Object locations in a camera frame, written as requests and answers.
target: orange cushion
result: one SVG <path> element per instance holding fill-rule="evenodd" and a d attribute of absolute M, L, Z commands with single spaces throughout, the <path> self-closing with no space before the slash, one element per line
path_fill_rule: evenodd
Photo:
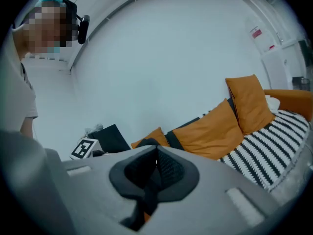
<path fill-rule="evenodd" d="M 155 139 L 160 145 L 163 146 L 168 146 L 170 147 L 170 145 L 168 144 L 168 141 L 165 137 L 165 135 L 163 134 L 161 127 L 157 128 L 156 130 L 154 130 L 153 132 L 151 132 L 148 136 L 146 136 L 144 139 Z M 138 140 L 135 143 L 132 143 L 132 148 L 135 149 L 137 147 L 137 145 L 139 145 L 139 143 L 142 141 Z"/>
<path fill-rule="evenodd" d="M 226 83 L 244 135 L 261 130 L 274 120 L 275 116 L 268 108 L 265 93 L 256 75 L 227 78 Z"/>
<path fill-rule="evenodd" d="M 199 120 L 173 132 L 185 151 L 215 160 L 232 151 L 244 139 L 226 99 Z"/>

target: white wall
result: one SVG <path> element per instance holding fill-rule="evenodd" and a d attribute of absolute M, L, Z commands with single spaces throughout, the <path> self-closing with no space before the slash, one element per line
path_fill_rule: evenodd
<path fill-rule="evenodd" d="M 116 124 L 131 143 L 229 98 L 226 77 L 256 74 L 268 89 L 245 30 L 250 13 L 242 0 L 138 0 L 121 10 L 74 67 L 86 124 Z"/>
<path fill-rule="evenodd" d="M 279 38 L 284 42 L 291 39 L 291 35 L 287 31 L 284 21 L 276 13 L 271 4 L 269 4 L 266 0 L 250 0 L 250 2 L 254 5 L 254 10 L 259 10 L 266 17 L 266 19 L 269 20 L 271 26 L 274 28 L 274 38 L 277 38 L 276 33 L 278 32 Z"/>
<path fill-rule="evenodd" d="M 282 19 L 287 31 L 292 39 L 303 40 L 306 38 L 306 32 L 300 24 L 297 15 L 285 0 L 275 0 L 272 3 L 277 16 Z"/>
<path fill-rule="evenodd" d="M 22 61 L 36 92 L 39 117 L 33 122 L 34 138 L 43 147 L 56 150 L 61 160 L 70 160 L 69 154 L 85 128 L 71 75 L 58 71 L 57 66 L 38 68 L 31 64 L 36 61 Z"/>

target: black cushion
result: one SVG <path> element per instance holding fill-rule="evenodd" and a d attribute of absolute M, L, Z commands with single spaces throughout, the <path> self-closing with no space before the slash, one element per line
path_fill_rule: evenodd
<path fill-rule="evenodd" d="M 103 154 L 105 154 L 104 151 L 100 151 L 100 150 L 95 150 L 95 151 L 92 151 L 92 157 L 101 157 Z"/>
<path fill-rule="evenodd" d="M 172 148 L 175 149 L 179 149 L 179 150 L 184 150 L 184 148 L 182 147 L 181 143 L 179 142 L 178 138 L 176 138 L 175 134 L 173 131 L 169 131 L 166 135 L 165 135 L 168 143 L 170 144 L 170 146 Z"/>
<path fill-rule="evenodd" d="M 229 99 L 227 100 L 227 102 L 229 103 L 230 108 L 233 110 L 233 112 L 234 112 L 235 116 L 237 117 L 237 114 L 236 114 L 236 109 L 235 109 L 235 106 L 234 106 L 233 99 L 232 99 L 232 98 L 229 98 Z"/>
<path fill-rule="evenodd" d="M 108 153 L 130 150 L 129 145 L 126 143 L 115 124 L 101 131 L 88 134 L 88 138 L 99 140 L 102 150 Z"/>
<path fill-rule="evenodd" d="M 199 172 L 192 162 L 162 146 L 151 146 L 117 162 L 109 179 L 121 196 L 137 200 L 151 215 L 158 203 L 186 197 L 198 184 Z"/>
<path fill-rule="evenodd" d="M 136 146 L 136 148 L 142 147 L 142 146 L 145 146 L 145 145 L 155 145 L 155 146 L 157 146 L 157 145 L 160 145 L 160 144 L 155 139 L 149 138 L 149 139 L 143 139 L 142 141 L 140 141 L 140 143 Z"/>

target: striped fabric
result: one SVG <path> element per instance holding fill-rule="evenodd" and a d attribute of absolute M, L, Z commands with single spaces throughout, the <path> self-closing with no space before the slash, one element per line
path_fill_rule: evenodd
<path fill-rule="evenodd" d="M 302 150 L 309 131 L 306 119 L 294 112 L 279 110 L 276 118 L 260 131 L 219 159 L 255 184 L 271 190 Z"/>

